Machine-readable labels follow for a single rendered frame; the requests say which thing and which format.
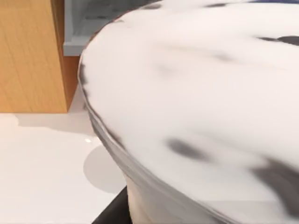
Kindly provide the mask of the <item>wooden cupboard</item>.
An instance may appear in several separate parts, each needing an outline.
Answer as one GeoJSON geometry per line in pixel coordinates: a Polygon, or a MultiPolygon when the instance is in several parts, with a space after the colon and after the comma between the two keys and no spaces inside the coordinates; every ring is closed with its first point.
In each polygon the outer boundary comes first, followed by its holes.
{"type": "Polygon", "coordinates": [[[0,0],[0,112],[68,112],[78,57],[63,43],[64,0],[0,0]]]}

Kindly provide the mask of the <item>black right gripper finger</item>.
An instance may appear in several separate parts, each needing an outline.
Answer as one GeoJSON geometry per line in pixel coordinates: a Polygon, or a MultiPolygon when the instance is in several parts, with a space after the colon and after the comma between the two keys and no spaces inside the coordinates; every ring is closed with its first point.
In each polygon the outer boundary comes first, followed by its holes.
{"type": "Polygon", "coordinates": [[[91,224],[131,224],[127,187],[120,191],[91,224]]]}

